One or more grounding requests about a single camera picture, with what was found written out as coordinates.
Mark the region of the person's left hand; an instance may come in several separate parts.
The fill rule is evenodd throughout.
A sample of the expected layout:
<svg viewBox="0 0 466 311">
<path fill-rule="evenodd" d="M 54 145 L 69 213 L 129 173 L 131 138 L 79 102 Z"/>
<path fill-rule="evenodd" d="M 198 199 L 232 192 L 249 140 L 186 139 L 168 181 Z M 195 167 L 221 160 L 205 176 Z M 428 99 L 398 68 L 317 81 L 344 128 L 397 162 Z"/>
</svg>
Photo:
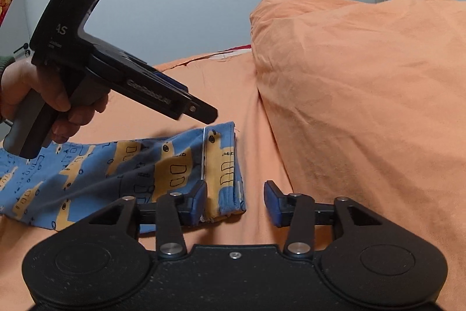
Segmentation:
<svg viewBox="0 0 466 311">
<path fill-rule="evenodd" d="M 1 75 L 1 116 L 13 120 L 23 98 L 34 90 L 52 108 L 67 116 L 54 122 L 51 139 L 63 144 L 86 126 L 96 112 L 105 111 L 108 95 L 90 106 L 73 107 L 59 75 L 48 68 L 34 66 L 29 58 L 8 65 Z"/>
</svg>

